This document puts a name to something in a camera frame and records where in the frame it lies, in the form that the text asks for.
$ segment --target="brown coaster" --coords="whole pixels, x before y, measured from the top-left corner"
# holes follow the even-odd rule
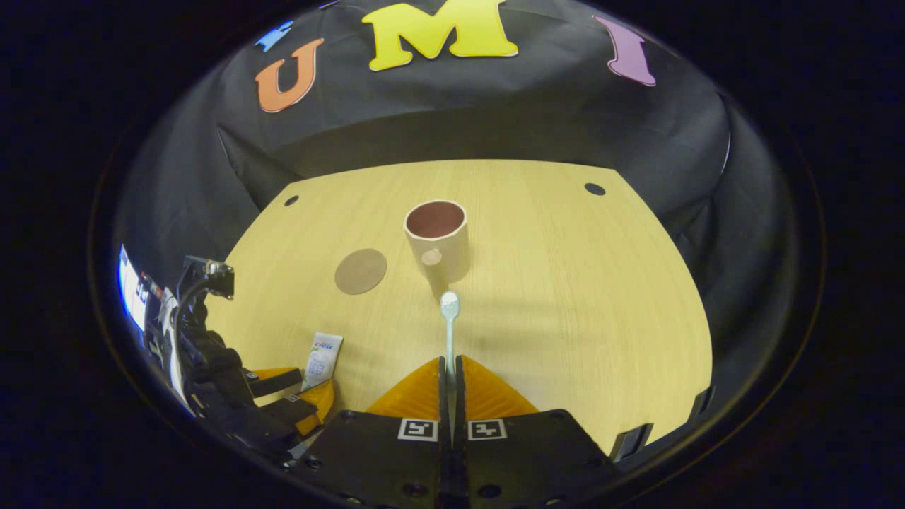
[[[359,249],[346,256],[337,266],[333,280],[337,288],[358,295],[377,286],[386,274],[386,258],[376,249]]]

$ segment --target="spoon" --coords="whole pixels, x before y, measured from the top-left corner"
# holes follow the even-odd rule
[[[445,292],[440,297],[440,314],[446,319],[446,380],[448,387],[455,387],[455,357],[453,348],[453,321],[459,316],[459,295]]]

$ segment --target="yellow letter m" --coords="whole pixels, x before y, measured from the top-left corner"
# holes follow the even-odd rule
[[[395,4],[377,9],[362,18],[374,26],[376,57],[371,71],[383,71],[406,65],[412,52],[402,49],[404,37],[427,58],[436,58],[453,28],[456,42],[450,53],[456,56],[515,56],[519,47],[506,39],[500,21],[500,8],[505,0],[447,0],[437,14],[431,16],[409,4]]]

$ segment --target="table surface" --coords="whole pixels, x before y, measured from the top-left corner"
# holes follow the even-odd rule
[[[687,420],[710,384],[707,318],[666,231],[606,168],[448,160],[295,182],[230,253],[235,297],[207,299],[208,327],[249,369],[304,369],[315,331],[345,336],[334,410],[365,410],[445,354],[439,305],[403,232],[405,213],[431,199],[468,212],[472,265],[451,285],[457,355],[541,410],[568,410],[607,453],[621,432],[653,423],[653,442]],[[386,256],[386,275],[345,294],[337,265],[366,247]]]

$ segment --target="round hole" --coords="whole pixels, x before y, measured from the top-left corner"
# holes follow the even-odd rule
[[[411,496],[413,498],[420,498],[422,496],[427,495],[427,488],[422,485],[418,485],[416,483],[405,483],[402,487],[402,493],[405,496]]]
[[[465,222],[465,211],[449,201],[431,201],[412,209],[405,227],[412,235],[437,238],[451,234]]]
[[[497,485],[484,485],[478,489],[478,495],[483,498],[494,498],[503,493],[502,488]]]
[[[587,189],[588,193],[591,193],[592,195],[598,195],[599,197],[606,194],[606,190],[604,190],[602,187],[598,186],[597,184],[591,184],[590,182],[585,184],[585,189]]]

